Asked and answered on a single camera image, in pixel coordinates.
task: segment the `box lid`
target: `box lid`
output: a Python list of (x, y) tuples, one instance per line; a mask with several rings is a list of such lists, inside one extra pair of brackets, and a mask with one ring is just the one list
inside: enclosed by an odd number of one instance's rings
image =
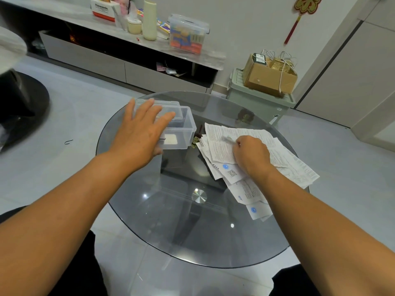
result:
[[(137, 99), (136, 105), (134, 106), (133, 115), (136, 113), (137, 109), (147, 100)], [(156, 118), (160, 118), (162, 115), (168, 112), (175, 112), (175, 117), (171, 120), (173, 122), (182, 122), (184, 116), (182, 115), (182, 110), (180, 108), (180, 103), (176, 101), (155, 101), (154, 106), (162, 106), (162, 111), (158, 113)]]
[(270, 94), (265, 94), (263, 92), (250, 89), (248, 87), (244, 86), (243, 82), (243, 70), (239, 68), (235, 68), (232, 73), (232, 80), (230, 82), (230, 87), (232, 89), (239, 90), (241, 92), (244, 92), (246, 94), (253, 95), (255, 97), (259, 97), (261, 99), (265, 99), (267, 101), (280, 104), (289, 108), (293, 108), (296, 105), (296, 102), (294, 100), (294, 97), (292, 94), (284, 94), (284, 97), (275, 97)]
[(196, 30), (196, 31), (201, 31), (204, 33), (209, 34), (210, 33), (210, 25), (199, 21), (195, 20), (194, 18), (187, 18), (186, 16), (179, 15), (179, 14), (172, 14), (169, 16), (167, 21), (170, 24), (177, 24), (177, 25), (182, 25), (184, 27), (188, 27), (190, 29)]

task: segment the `green storage bin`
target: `green storage bin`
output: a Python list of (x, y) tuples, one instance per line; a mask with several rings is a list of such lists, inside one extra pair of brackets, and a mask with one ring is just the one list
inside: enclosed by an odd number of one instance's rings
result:
[(231, 75), (226, 98), (249, 109), (273, 126), (279, 122), (289, 108), (296, 105), (291, 94), (285, 94), (283, 98), (279, 98), (245, 87), (243, 70), (238, 68), (234, 69)]

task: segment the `round glass table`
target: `round glass table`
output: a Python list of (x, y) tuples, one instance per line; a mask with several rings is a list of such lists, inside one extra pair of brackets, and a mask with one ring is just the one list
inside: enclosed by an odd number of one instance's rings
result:
[[(295, 154), (270, 124), (226, 99), (190, 91), (160, 92), (144, 98), (151, 97), (189, 106), (197, 134), (205, 134), (205, 123), (265, 129)], [(124, 108), (108, 121), (96, 154), (109, 149), (123, 115)], [(202, 266), (250, 266), (275, 257), (289, 246), (273, 216), (264, 222), (252, 220), (246, 206), (235, 200), (223, 179), (213, 179), (197, 147), (164, 150), (163, 155), (132, 174), (109, 203), (143, 241)]]

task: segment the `clear plastic box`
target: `clear plastic box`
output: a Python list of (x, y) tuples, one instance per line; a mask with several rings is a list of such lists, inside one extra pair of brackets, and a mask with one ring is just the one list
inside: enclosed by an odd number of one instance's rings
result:
[[(168, 103), (178, 102), (155, 101), (154, 103), (154, 105), (161, 105), (163, 107), (156, 118), (161, 117), (167, 112), (176, 112), (175, 118), (171, 120), (167, 128), (163, 131), (159, 145), (162, 149), (187, 149), (192, 144), (192, 139), (196, 132), (196, 124), (191, 109), (186, 106), (180, 106), (179, 104), (168, 105)], [(136, 101), (134, 114), (141, 104), (143, 104), (143, 101)]]
[(209, 24), (179, 14), (172, 14), (167, 21), (170, 24), (170, 46), (201, 53), (205, 34), (210, 33)]

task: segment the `human hand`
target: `human hand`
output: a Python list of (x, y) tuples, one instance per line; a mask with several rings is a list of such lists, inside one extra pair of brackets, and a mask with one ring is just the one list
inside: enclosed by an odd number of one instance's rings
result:
[(233, 146), (233, 153), (237, 164), (251, 178), (274, 168), (270, 164), (269, 150), (259, 138), (240, 136)]
[(162, 149), (157, 143), (164, 129), (174, 118), (175, 112), (168, 112), (155, 122), (162, 106), (153, 104), (154, 99), (144, 102), (133, 118), (135, 100), (130, 100), (126, 105), (122, 124), (108, 151), (115, 160), (119, 160), (122, 166), (125, 166), (128, 174), (143, 168), (154, 156), (162, 154)]

